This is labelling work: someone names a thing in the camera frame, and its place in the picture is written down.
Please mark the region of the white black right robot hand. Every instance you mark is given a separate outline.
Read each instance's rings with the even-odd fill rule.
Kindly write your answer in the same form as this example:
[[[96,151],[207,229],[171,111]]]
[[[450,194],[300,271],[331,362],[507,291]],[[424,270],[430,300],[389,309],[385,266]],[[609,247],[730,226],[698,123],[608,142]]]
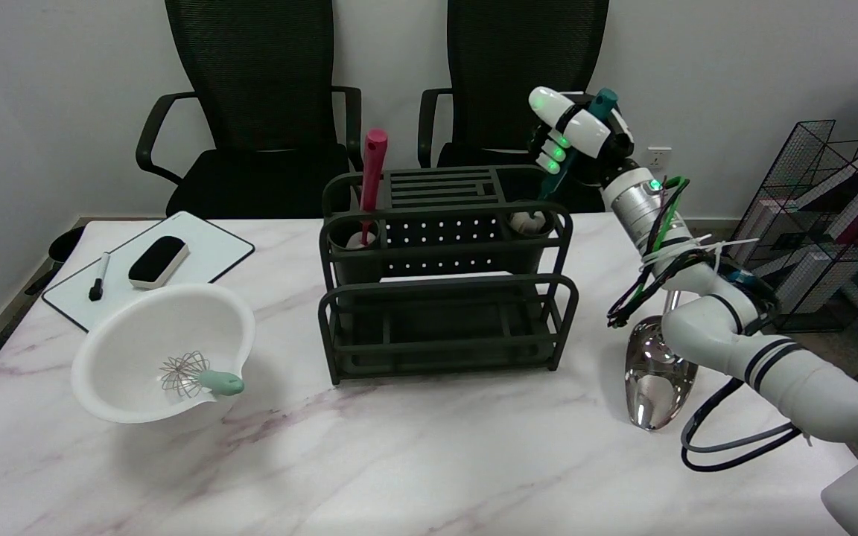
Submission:
[[[633,136],[617,109],[619,96],[603,88],[598,94],[558,92],[547,87],[532,89],[528,105],[539,119],[529,153],[545,172],[539,200],[554,194],[572,164],[574,153],[598,159],[610,152],[625,153],[633,147]]]

